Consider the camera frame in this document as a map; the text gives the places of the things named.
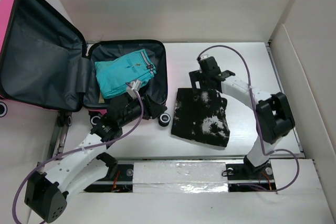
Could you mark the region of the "teal shorts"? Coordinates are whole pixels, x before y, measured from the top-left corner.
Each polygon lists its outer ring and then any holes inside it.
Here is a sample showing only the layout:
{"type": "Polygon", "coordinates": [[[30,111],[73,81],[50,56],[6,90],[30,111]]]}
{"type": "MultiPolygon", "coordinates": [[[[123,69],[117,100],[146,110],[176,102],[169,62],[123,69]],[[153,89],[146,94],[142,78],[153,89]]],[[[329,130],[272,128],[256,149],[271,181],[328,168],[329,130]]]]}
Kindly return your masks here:
{"type": "Polygon", "coordinates": [[[133,51],[113,61],[94,63],[102,97],[112,99],[126,93],[127,83],[140,80],[140,87],[154,78],[156,67],[144,49],[133,51]]]}

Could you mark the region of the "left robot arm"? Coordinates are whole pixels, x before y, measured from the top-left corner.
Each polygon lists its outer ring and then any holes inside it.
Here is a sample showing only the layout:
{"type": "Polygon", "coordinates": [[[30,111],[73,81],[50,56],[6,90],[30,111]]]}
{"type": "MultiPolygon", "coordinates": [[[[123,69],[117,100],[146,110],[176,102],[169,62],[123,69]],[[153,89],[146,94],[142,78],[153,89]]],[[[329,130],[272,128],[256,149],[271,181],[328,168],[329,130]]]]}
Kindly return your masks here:
{"type": "Polygon", "coordinates": [[[52,168],[28,176],[25,204],[44,223],[52,223],[64,212],[68,199],[96,180],[112,180],[117,175],[118,162],[107,153],[116,141],[129,135],[122,128],[142,119],[156,119],[167,109],[165,104],[154,102],[148,95],[135,98],[121,95],[112,100],[106,113],[93,126],[75,150],[64,153],[52,168]]]}

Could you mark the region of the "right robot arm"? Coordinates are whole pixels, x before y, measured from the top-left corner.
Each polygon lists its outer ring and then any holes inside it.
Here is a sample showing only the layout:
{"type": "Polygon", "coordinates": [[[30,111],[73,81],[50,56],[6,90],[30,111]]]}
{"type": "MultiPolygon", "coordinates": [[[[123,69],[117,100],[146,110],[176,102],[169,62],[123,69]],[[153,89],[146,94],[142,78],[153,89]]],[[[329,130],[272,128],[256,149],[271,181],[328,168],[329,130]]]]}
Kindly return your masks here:
{"type": "Polygon", "coordinates": [[[257,177],[266,166],[269,156],[275,152],[276,145],[296,126],[286,95],[282,92],[271,94],[252,87],[250,71],[245,61],[247,82],[229,70],[221,71],[213,56],[200,56],[197,62],[199,70],[189,73],[194,91],[218,91],[253,111],[258,136],[244,157],[242,168],[246,177],[257,177]]]}

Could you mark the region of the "black white tie-dye shirt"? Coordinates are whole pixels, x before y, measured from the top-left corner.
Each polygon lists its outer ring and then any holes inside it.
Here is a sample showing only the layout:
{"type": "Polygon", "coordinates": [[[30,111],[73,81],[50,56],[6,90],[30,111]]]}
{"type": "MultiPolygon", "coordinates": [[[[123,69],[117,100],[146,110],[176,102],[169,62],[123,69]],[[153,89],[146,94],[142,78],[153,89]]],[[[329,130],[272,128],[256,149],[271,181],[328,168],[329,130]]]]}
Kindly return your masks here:
{"type": "Polygon", "coordinates": [[[185,140],[226,148],[230,137],[226,108],[227,99],[215,90],[179,88],[171,134],[185,140]]]}

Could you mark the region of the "pink hard-shell suitcase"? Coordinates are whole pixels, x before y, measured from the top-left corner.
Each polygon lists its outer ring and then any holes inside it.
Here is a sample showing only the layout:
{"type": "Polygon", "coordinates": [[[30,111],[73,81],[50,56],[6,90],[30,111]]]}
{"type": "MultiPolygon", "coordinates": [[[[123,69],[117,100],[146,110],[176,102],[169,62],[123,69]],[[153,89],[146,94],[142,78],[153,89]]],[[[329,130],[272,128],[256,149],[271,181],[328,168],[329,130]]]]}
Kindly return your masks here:
{"type": "Polygon", "coordinates": [[[83,34],[45,0],[1,0],[1,98],[61,112],[105,113],[95,63],[144,50],[156,75],[140,95],[164,105],[168,96],[166,50],[157,40],[100,41],[83,34]]]}

